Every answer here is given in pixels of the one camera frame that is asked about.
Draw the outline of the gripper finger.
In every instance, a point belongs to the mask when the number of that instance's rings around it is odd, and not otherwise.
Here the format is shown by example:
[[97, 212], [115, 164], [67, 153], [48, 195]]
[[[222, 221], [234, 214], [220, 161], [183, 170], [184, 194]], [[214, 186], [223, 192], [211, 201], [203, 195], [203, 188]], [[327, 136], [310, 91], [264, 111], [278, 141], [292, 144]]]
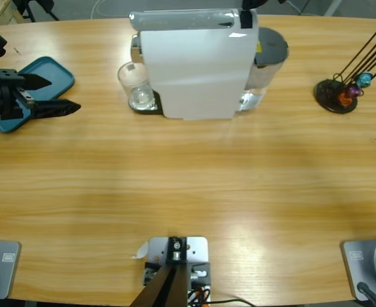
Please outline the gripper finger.
[[268, 0], [243, 0], [242, 10], [252, 10], [264, 5]]

